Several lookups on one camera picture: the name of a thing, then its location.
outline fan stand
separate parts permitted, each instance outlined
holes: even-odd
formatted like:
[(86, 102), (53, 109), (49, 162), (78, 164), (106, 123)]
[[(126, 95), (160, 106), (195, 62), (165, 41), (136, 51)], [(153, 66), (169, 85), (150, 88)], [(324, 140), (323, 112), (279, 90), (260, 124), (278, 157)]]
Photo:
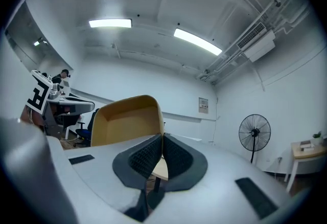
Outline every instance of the fan stand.
[(253, 148), (252, 148), (252, 157), (251, 157), (251, 163), (253, 162), (253, 156), (254, 156), (254, 150), (255, 150), (255, 138), (259, 135), (260, 130), (258, 128), (254, 128), (251, 131), (251, 135), (253, 137)]

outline cable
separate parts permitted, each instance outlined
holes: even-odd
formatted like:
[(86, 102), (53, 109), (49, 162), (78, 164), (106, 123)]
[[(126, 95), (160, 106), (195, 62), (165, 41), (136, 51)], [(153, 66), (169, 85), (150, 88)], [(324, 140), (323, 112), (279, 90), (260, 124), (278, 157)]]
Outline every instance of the cable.
[(74, 139), (72, 139), (72, 140), (60, 140), (60, 142), (61, 142), (61, 141), (73, 141), (73, 140), (75, 140), (75, 139), (78, 139), (78, 137), (76, 137), (76, 138), (74, 138)]
[(30, 119), (31, 124), (34, 125), (33, 118), (32, 118), (32, 109), (31, 108), (30, 108), (30, 117), (29, 117), (29, 119)]
[(217, 103), (216, 103), (216, 121), (215, 121), (215, 131), (214, 131), (214, 135), (213, 135), (213, 139), (212, 141), (209, 141), (211, 143), (214, 142), (214, 138), (215, 138), (215, 134), (216, 134), (216, 127), (217, 127), (217, 104), (218, 104), (218, 98), (217, 98)]

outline chair backrest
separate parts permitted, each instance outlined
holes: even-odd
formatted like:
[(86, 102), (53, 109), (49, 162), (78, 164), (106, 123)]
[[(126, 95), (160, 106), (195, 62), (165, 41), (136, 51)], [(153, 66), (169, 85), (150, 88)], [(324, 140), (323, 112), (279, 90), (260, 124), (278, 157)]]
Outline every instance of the chair backrest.
[(87, 126), (87, 130), (88, 131), (91, 131), (92, 132), (92, 128), (93, 128), (93, 122), (94, 122), (94, 117), (96, 116), (96, 113), (98, 112), (99, 108), (96, 109), (96, 111), (94, 111), (92, 113), (92, 117), (91, 117), (91, 120), (90, 120), (90, 123), (88, 124)]
[(157, 101), (148, 95), (110, 103), (94, 119), (91, 146), (113, 144), (142, 136), (164, 135), (164, 122)]

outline fluorescent light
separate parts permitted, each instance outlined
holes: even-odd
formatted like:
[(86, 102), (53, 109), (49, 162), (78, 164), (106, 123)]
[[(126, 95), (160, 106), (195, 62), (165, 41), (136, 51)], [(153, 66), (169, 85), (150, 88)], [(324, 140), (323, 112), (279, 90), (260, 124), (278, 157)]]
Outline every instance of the fluorescent light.
[(121, 27), (121, 28), (131, 28), (131, 19), (98, 19), (89, 21), (91, 28), (98, 27)]
[(202, 38), (192, 35), (189, 32), (186, 32), (186, 31), (183, 31), (180, 29), (176, 29), (174, 36), (177, 38), (184, 39), (184, 40), (186, 40), (190, 43), (193, 43), (199, 47), (202, 47), (205, 50), (208, 50), (211, 53), (214, 53), (216, 56), (218, 56), (222, 52), (221, 49), (217, 48), (216, 46), (212, 45), (211, 43), (205, 41)]

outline small table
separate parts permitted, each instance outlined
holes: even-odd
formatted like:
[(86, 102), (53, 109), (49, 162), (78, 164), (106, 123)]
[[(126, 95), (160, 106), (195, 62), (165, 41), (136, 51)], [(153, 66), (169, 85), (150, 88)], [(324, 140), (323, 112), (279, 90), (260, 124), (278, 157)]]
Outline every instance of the small table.
[(151, 209), (155, 209), (164, 197), (165, 191), (160, 187), (160, 181), (168, 180), (168, 168), (164, 158), (161, 158), (153, 169), (152, 175), (154, 175), (155, 183), (154, 189), (151, 190), (148, 194), (148, 204)]
[[(314, 146), (313, 150), (301, 151), (300, 143), (301, 142), (291, 143), (294, 162), (293, 162), (291, 177), (290, 177), (290, 180), (286, 187), (287, 192), (290, 192), (290, 190), (292, 188), (292, 185), (293, 185), (293, 182), (295, 179), (295, 175), (296, 175), (297, 166), (298, 166), (299, 162), (307, 162), (307, 161), (320, 159), (327, 153), (327, 147), (324, 147), (322, 145)], [(285, 176), (285, 179), (284, 179), (285, 182), (288, 179), (288, 175), (289, 174), (287, 173)]]

